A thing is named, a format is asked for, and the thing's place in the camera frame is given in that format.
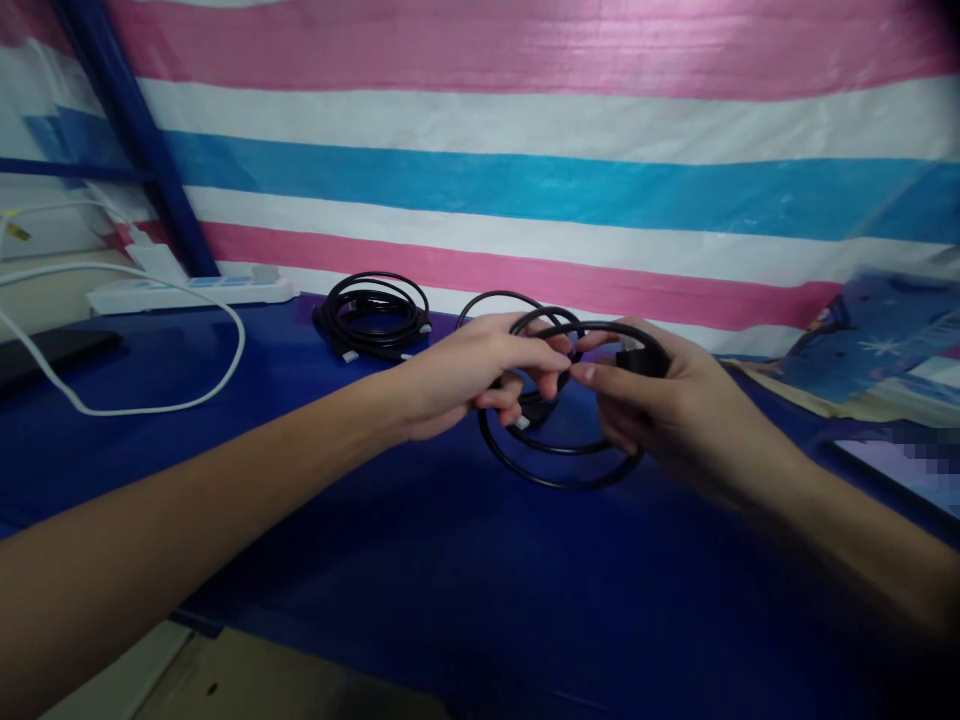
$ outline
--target pink stripe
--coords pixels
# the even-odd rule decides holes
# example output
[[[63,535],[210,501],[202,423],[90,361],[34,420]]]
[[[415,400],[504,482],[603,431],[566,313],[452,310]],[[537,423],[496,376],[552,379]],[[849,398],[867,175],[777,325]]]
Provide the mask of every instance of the pink stripe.
[[[237,88],[783,100],[960,68],[925,0],[109,5],[138,75]]]
[[[0,47],[20,47],[32,39],[74,57],[73,48],[48,3],[0,0],[0,18]]]
[[[387,268],[427,287],[476,293],[505,287],[580,310],[722,330],[806,328],[840,287],[829,282],[771,287],[225,223],[203,228],[218,260],[348,274]]]

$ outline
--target coiled black cable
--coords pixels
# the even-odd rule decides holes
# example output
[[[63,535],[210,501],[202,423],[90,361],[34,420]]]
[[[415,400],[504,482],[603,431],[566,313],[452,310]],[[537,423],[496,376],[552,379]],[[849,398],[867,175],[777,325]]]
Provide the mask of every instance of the coiled black cable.
[[[423,307],[420,308],[403,289],[378,278],[390,278],[409,285],[420,296]],[[359,284],[381,285],[393,292],[369,287],[348,289]],[[357,321],[375,315],[396,317],[397,322],[386,328],[356,325]],[[391,362],[408,360],[410,354],[403,351],[422,340],[432,329],[430,303],[420,286],[403,275],[378,270],[357,273],[337,283],[323,305],[314,308],[313,324],[327,336],[334,352],[346,362],[356,360],[361,353]]]
[[[546,317],[553,322],[553,327],[549,327],[541,330],[540,332],[534,333],[531,337],[547,340],[556,335],[566,335],[571,332],[575,332],[578,337],[583,337],[585,331],[587,330],[608,330],[619,335],[630,337],[638,341],[643,346],[639,349],[623,350],[618,352],[618,366],[632,372],[637,372],[642,375],[649,375],[651,377],[665,377],[670,368],[670,358],[664,351],[663,347],[652,336],[650,336],[648,333],[645,333],[643,330],[635,328],[631,325],[624,325],[616,322],[607,322],[601,320],[581,321],[569,310],[565,310],[564,308],[560,307],[544,307],[531,298],[509,290],[495,290],[492,292],[487,292],[471,300],[470,303],[468,303],[460,313],[460,317],[457,319],[457,327],[459,328],[463,325],[466,320],[467,313],[473,308],[474,305],[476,305],[480,300],[493,296],[517,298],[529,303],[530,305],[533,305],[535,308],[533,311],[527,313],[513,324],[513,326],[510,328],[511,335],[520,335],[534,320],[541,317]],[[569,322],[561,323],[557,319],[558,316],[569,320]],[[573,352],[570,354],[570,359],[572,362],[577,362],[580,360],[582,355],[583,354],[580,352]],[[563,389],[568,379],[569,372],[562,373],[560,378],[558,378],[557,399],[559,399],[560,391]],[[524,393],[520,396],[520,406],[523,409],[525,416],[530,407],[537,407],[537,405],[534,405],[534,403],[548,404],[547,401],[544,400],[537,391],[532,393]],[[551,410],[554,406],[554,403],[549,403]],[[550,411],[547,411],[544,414],[544,420],[546,417],[549,417],[549,412]],[[626,477],[627,474],[629,474],[637,466],[643,457],[642,451],[637,455],[628,457],[613,470],[610,470],[594,480],[583,482],[566,482],[553,480],[550,478],[543,478],[518,465],[516,462],[511,460],[506,453],[503,452],[503,449],[497,444],[497,441],[493,437],[493,433],[490,430],[490,423],[487,416],[487,411],[485,409],[478,410],[477,417],[480,422],[480,433],[483,435],[484,442],[501,463],[526,480],[549,488],[558,490],[599,490],[609,487],[610,485],[620,482],[624,477]],[[606,450],[611,447],[610,443],[608,443],[606,440],[575,447],[549,445],[529,437],[523,430],[515,425],[507,428],[507,431],[514,438],[528,447],[554,455],[588,455],[600,452],[601,450]]]

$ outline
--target floor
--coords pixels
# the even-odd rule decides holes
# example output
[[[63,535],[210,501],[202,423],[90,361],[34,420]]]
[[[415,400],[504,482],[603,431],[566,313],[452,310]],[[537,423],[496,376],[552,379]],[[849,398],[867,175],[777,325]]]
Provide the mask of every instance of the floor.
[[[434,698],[233,630],[162,623],[41,720],[448,720]]]
[[[193,637],[136,720],[447,720],[438,701],[322,658],[224,630]]]

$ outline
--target white cable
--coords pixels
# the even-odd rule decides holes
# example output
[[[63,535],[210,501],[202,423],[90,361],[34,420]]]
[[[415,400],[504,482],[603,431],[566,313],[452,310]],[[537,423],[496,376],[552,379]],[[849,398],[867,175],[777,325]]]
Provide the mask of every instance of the white cable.
[[[143,232],[133,224],[133,221],[130,218],[117,210],[113,205],[107,202],[101,202],[100,200],[65,200],[64,202],[50,203],[49,205],[34,205],[33,207],[23,208],[22,210],[6,212],[0,216],[0,261],[3,260],[3,241],[7,237],[7,226],[10,224],[10,221],[13,218],[19,217],[20,215],[31,215],[35,212],[42,212],[44,210],[60,210],[62,208],[77,207],[80,205],[93,205],[95,207],[103,208],[108,214],[112,213],[114,216],[120,218],[120,222],[130,228],[131,237],[134,236],[135,232]]]
[[[210,297],[206,293],[198,292],[187,287],[186,285],[168,282],[162,278],[149,275],[142,270],[135,270],[133,268],[124,267],[123,265],[97,262],[80,262],[51,265],[49,267],[37,268],[36,270],[13,273],[11,275],[7,275],[6,277],[0,278],[0,287],[14,285],[15,283],[43,277],[44,275],[55,275],[57,273],[69,272],[71,270],[111,270],[125,272],[129,275],[136,275],[137,277],[146,278],[147,280],[153,280],[154,282],[159,282],[164,285],[177,288],[178,290],[183,290],[184,292],[188,292],[191,295],[195,295],[198,298],[202,298],[203,300],[216,305],[221,310],[226,312],[230,316],[230,319],[233,320],[237,326],[237,351],[233,355],[233,360],[230,361],[230,366],[227,368],[227,371],[224,373],[220,382],[218,382],[213,389],[211,389],[202,397],[199,397],[196,400],[191,400],[190,402],[180,403],[179,405],[167,405],[166,407],[133,408],[130,410],[94,410],[87,407],[80,397],[70,388],[70,386],[60,379],[60,376],[54,372],[52,367],[50,367],[50,363],[48,363],[46,358],[43,357],[43,353],[40,352],[40,348],[34,344],[33,340],[30,339],[30,336],[27,335],[13,320],[11,320],[2,309],[0,309],[0,323],[3,323],[10,328],[16,338],[24,344],[24,347],[27,348],[27,352],[30,353],[37,365],[40,366],[40,369],[43,371],[43,374],[47,376],[47,379],[52,382],[60,392],[67,396],[67,399],[70,401],[73,407],[77,409],[78,412],[81,412],[84,415],[92,415],[94,417],[116,417],[118,415],[152,415],[155,413],[186,410],[187,408],[196,407],[201,403],[205,403],[207,400],[220,392],[224,385],[230,381],[230,378],[233,377],[233,373],[237,369],[237,365],[240,363],[240,356],[243,355],[243,348],[247,341],[247,334],[243,327],[243,321],[240,319],[240,316],[237,315],[236,311],[226,303],[222,303],[219,300]]]

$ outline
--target black phone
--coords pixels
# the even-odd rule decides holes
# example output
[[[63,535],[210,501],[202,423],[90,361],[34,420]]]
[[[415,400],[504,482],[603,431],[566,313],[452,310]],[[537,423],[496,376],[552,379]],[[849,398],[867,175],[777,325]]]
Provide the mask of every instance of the black phone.
[[[123,338],[107,330],[45,330],[30,339],[57,373],[92,360],[120,345]],[[0,400],[23,392],[44,379],[43,371],[19,340],[0,345]]]

